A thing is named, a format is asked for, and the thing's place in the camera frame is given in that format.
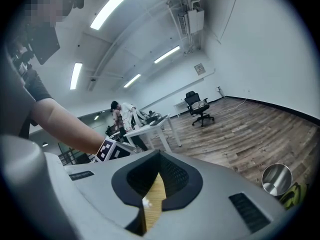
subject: black baseboard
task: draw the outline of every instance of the black baseboard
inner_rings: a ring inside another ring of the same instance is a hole
[[[246,98],[240,98],[240,97],[234,97],[234,96],[226,96],[226,97],[237,99],[237,100],[242,100],[242,101],[244,101],[246,99]],[[295,115],[297,117],[300,117],[300,118],[303,118],[305,120],[308,120],[309,122],[314,123],[317,126],[320,126],[320,119],[315,118],[315,117],[313,117],[311,115],[296,111],[296,110],[294,110],[292,108],[288,108],[288,107],[285,107],[285,106],[280,106],[280,105],[276,105],[276,104],[272,104],[272,103],[268,103],[268,102],[264,102],[264,101],[260,101],[260,100],[250,99],[250,98],[247,98],[246,100],[249,101],[249,102],[254,102],[254,103],[266,105],[266,106],[269,106],[269,107],[272,107],[272,108],[275,108],[275,109],[278,109],[278,110],[282,110],[282,111],[288,112],[288,113],[293,114],[293,115]]]
[[[215,100],[209,101],[209,102],[208,102],[208,104],[211,104],[211,103],[214,103],[214,102],[220,101],[221,99],[223,99],[223,98],[221,97],[221,98],[218,98],[218,99],[215,99]],[[186,113],[188,113],[188,114],[189,114],[189,113],[190,113],[190,112],[189,112],[189,110],[187,110],[187,111],[184,111],[184,112],[180,113],[180,116],[181,116],[181,115],[184,115],[184,114],[186,114]]]

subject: office chair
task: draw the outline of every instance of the office chair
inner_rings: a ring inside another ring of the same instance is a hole
[[[206,111],[210,106],[207,103],[207,99],[205,98],[205,105],[198,108],[198,109],[193,109],[192,105],[194,103],[200,102],[200,98],[199,98],[199,94],[195,93],[194,91],[189,91],[188,93],[185,94],[185,102],[188,104],[187,108],[190,112],[191,115],[200,115],[200,117],[198,117],[193,123],[192,125],[195,125],[195,122],[198,122],[201,120],[201,127],[204,126],[204,119],[212,119],[212,121],[215,120],[214,117],[210,116],[209,114],[204,113],[204,111]]]

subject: black pants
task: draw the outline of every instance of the black pants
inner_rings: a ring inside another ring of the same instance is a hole
[[[129,142],[127,137],[124,137],[124,135],[127,134],[125,128],[120,127],[119,131],[120,131],[120,134],[123,137],[124,141],[125,142]],[[134,143],[134,145],[138,146],[143,151],[147,151],[148,150],[147,146],[144,144],[144,142],[142,141],[142,139],[140,139],[139,136],[133,136],[133,137],[131,137],[131,139],[132,139],[132,142]]]

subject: table leg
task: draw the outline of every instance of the table leg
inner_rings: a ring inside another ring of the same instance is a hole
[[[132,141],[132,139],[131,139],[130,137],[126,137],[126,138],[128,139],[130,145],[135,148],[136,145],[134,144],[134,142]]]
[[[166,137],[165,137],[165,135],[163,134],[162,130],[158,127],[158,128],[156,129],[156,132],[158,133],[158,135],[159,135],[159,137],[160,137],[160,140],[162,141],[162,144],[163,144],[165,150],[166,150],[167,152],[171,152],[171,149],[170,149],[170,147],[169,147],[169,144],[168,144],[168,142],[167,142],[167,140],[166,140]]]
[[[178,118],[180,117],[180,115],[179,115],[179,112],[178,112],[178,108],[177,108],[177,106],[174,106],[174,109],[175,109],[175,112],[176,112],[176,115],[178,116]]]
[[[149,133],[146,133],[145,134],[145,136],[146,136],[146,139],[148,140],[148,142],[149,142],[149,145],[150,145],[150,147],[151,147],[151,149],[155,149],[155,147],[154,147],[154,145],[152,144],[152,142],[151,142],[151,139],[150,139],[150,136],[149,136]]]
[[[178,136],[175,128],[173,127],[170,118],[168,118],[168,122],[169,122],[169,125],[170,125],[170,128],[171,128],[171,130],[172,130],[172,133],[173,133],[173,136],[174,136],[174,138],[175,138],[176,143],[178,144],[179,147],[181,147],[181,142],[180,142],[179,136]]]

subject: fluorescent light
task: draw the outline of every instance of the fluorescent light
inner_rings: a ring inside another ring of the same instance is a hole
[[[165,57],[168,57],[170,54],[173,54],[175,51],[178,51],[180,49],[180,46],[178,45],[176,48],[173,48],[171,51],[168,51],[165,55],[162,55],[160,58],[156,59],[154,63],[158,63],[159,61],[162,61]]]
[[[106,21],[109,15],[120,5],[124,0],[109,0],[95,17],[91,24],[91,28],[99,30],[102,24]]]
[[[134,78],[132,78],[125,86],[124,88],[127,88],[129,85],[131,85],[134,81],[136,81],[141,75],[137,74]]]
[[[72,78],[71,78],[71,84],[70,84],[70,90],[74,90],[76,89],[77,86],[77,81],[78,81],[78,77],[79,77],[79,73],[82,67],[82,63],[75,63],[74,64],[74,68],[73,68],[73,72],[72,72]]]

